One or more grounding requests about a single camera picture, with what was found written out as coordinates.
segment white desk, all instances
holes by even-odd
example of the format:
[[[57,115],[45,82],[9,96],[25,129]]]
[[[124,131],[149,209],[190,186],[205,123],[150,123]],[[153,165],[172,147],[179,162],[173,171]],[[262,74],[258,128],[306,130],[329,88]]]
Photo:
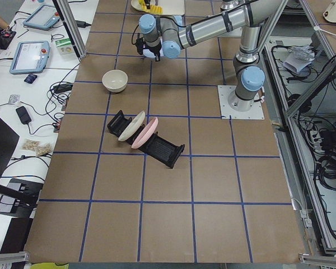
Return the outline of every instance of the white desk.
[[[71,3],[70,7],[72,13],[77,20],[86,21],[89,24],[92,24],[94,19],[94,14],[97,8],[99,0],[88,0],[83,3]],[[51,0],[46,0],[44,4],[53,5]],[[20,8],[20,11],[32,13],[34,12],[41,4],[29,0],[26,0]],[[15,15],[14,19],[10,23],[13,25],[14,20],[18,18],[27,18],[28,15],[18,13]],[[8,49],[0,51],[0,58],[12,58],[15,55],[15,51],[19,42],[23,41],[43,41],[46,40],[49,42],[51,51],[49,56],[49,61],[46,65],[46,68],[60,68],[60,69],[71,69],[78,64],[78,59],[75,53],[69,53],[61,55],[58,49],[55,46],[55,40],[51,42],[51,36],[55,34],[62,34],[64,38],[68,38],[66,29],[64,26],[59,28],[52,28],[48,31],[24,27],[24,20],[17,20],[16,26],[13,27],[13,31],[16,31],[16,36],[11,41]],[[54,27],[62,25],[62,22],[59,21]],[[82,40],[86,43],[88,34],[90,32],[90,27],[79,28]],[[10,66],[11,62],[0,62],[0,66]]]
[[[97,8],[99,0],[88,0],[83,3],[72,3],[70,7],[74,14],[75,19],[86,21],[89,24],[92,23],[95,11]],[[51,0],[46,0],[45,4],[52,4]],[[20,8],[20,11],[32,13],[35,11],[40,4],[37,2],[32,2],[31,0],[26,0]],[[20,17],[27,17],[24,14],[18,13],[13,21]],[[54,82],[60,81],[74,66],[76,66],[79,61],[74,53],[61,55],[57,51],[54,42],[51,43],[51,34],[63,34],[65,38],[68,37],[65,28],[59,27],[56,29],[51,29],[49,31],[42,31],[32,28],[24,28],[22,25],[23,20],[18,20],[17,25],[14,27],[14,31],[17,31],[15,38],[10,44],[7,50],[2,50],[0,53],[0,58],[13,57],[17,48],[17,44],[21,41],[36,41],[36,40],[47,40],[51,45],[50,57],[46,69],[40,74],[33,84],[27,84],[24,79],[27,75],[12,75],[9,73],[9,67],[11,61],[0,61],[0,105],[8,102],[9,96],[11,94],[19,94],[20,100],[32,105],[35,109],[41,113],[45,113],[45,105],[48,101],[46,96],[49,86]],[[17,38],[26,30],[29,30],[23,36]],[[86,43],[88,38],[90,28],[80,29],[80,33],[83,41]],[[74,81],[77,71],[73,71],[65,79],[66,81]],[[33,112],[32,108],[24,105],[29,111],[32,122],[30,123],[31,131],[33,132],[38,127],[44,124],[51,124],[53,121],[49,116],[40,116]],[[53,127],[47,126],[39,130],[34,136],[29,134],[27,126],[21,124],[15,109],[17,106],[5,105],[0,107],[0,117],[20,136],[18,145],[14,151],[13,157],[20,157],[21,155],[35,155],[33,151],[21,150],[22,143],[25,139],[31,139],[40,141],[41,144],[51,143],[55,145],[57,134],[53,133]],[[48,110],[51,111],[53,106],[49,106]],[[51,113],[54,115],[56,112],[60,112],[61,106],[58,104],[57,108]],[[49,164],[50,159],[44,158],[46,163]],[[26,159],[10,166],[3,174],[3,176],[15,176],[15,175],[37,175],[39,177],[45,178],[47,173],[47,166],[36,158]],[[34,182],[42,183],[40,179],[36,178],[20,178],[26,179]],[[7,185],[10,178],[1,178],[0,184]],[[10,224],[11,217],[0,215],[0,249],[6,235],[8,226]]]
[[[33,84],[27,84],[24,82],[26,75],[12,75],[8,73],[8,67],[0,66],[0,105],[5,104],[11,94],[20,94],[20,100],[25,103],[31,104],[35,109],[44,114],[44,107],[48,101],[46,97],[46,92],[48,86],[52,83],[59,81],[67,71],[58,69],[46,69],[43,73],[39,74],[37,79]],[[70,73],[67,77],[68,81],[74,81],[76,76],[76,71]],[[52,119],[48,116],[40,116],[32,111],[32,108],[24,105],[29,111],[32,122],[30,123],[31,131],[36,130],[39,126],[43,124],[51,124]],[[33,151],[21,150],[21,146],[25,139],[31,139],[35,141],[40,141],[41,144],[51,143],[55,145],[57,139],[57,133],[53,133],[53,127],[44,127],[37,132],[37,135],[30,135],[27,126],[23,125],[15,109],[15,105],[5,105],[0,107],[0,117],[20,136],[18,145],[14,151],[14,157],[20,157],[21,155],[35,155]],[[56,112],[60,112],[61,106],[58,105],[57,108],[51,113],[53,115]],[[3,176],[14,176],[14,175],[37,175],[39,177],[45,178],[47,173],[47,167],[38,159],[27,159],[18,162],[10,166],[3,174]],[[35,181],[42,183],[40,179],[36,178],[20,178],[30,181]],[[7,185],[10,178],[2,178],[0,180],[1,185]],[[6,234],[8,225],[10,223],[11,217],[0,215],[0,249],[3,243],[4,236]]]

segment blue joint cap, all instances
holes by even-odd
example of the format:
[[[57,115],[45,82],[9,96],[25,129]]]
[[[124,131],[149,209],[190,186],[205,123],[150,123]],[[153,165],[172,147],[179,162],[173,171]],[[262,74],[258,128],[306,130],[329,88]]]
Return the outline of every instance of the blue joint cap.
[[[164,41],[162,50],[163,55],[170,59],[177,58],[180,54],[180,46],[175,41]]]
[[[150,14],[145,14],[139,19],[139,27],[143,34],[149,34],[156,27],[156,18]]]
[[[182,16],[174,15],[173,17],[175,18],[177,24],[183,25],[183,18],[182,18]]]
[[[241,83],[248,91],[258,91],[265,81],[264,72],[256,66],[249,66],[241,75]]]

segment monitor stand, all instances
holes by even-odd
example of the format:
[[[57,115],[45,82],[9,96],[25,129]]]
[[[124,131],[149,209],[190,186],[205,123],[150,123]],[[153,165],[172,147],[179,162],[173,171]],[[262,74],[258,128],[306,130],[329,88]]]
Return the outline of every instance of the monitor stand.
[[[36,207],[42,183],[12,178],[8,187],[0,185],[0,214],[12,217],[30,217]]]

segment white plate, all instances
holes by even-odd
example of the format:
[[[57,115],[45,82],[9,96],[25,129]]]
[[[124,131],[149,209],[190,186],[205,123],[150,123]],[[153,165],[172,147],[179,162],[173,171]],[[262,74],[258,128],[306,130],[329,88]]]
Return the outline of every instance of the white plate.
[[[131,5],[135,10],[142,11],[142,7],[141,7],[141,5],[139,4],[138,0],[132,0],[132,1],[130,2],[130,5]]]
[[[126,129],[121,133],[118,137],[118,141],[126,141],[128,138],[134,135],[134,133],[138,130],[139,126],[142,125],[146,114],[144,111],[141,111],[132,121],[128,124]]]

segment pink plate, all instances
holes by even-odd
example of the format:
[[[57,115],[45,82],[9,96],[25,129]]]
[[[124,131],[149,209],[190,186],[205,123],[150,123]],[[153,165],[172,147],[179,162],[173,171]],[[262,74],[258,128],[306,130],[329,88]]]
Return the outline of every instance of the pink plate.
[[[136,140],[134,140],[132,144],[133,149],[137,149],[141,147],[144,143],[150,139],[152,134],[155,132],[156,128],[158,126],[158,118],[154,117],[148,124],[145,126],[145,128],[139,133]]]

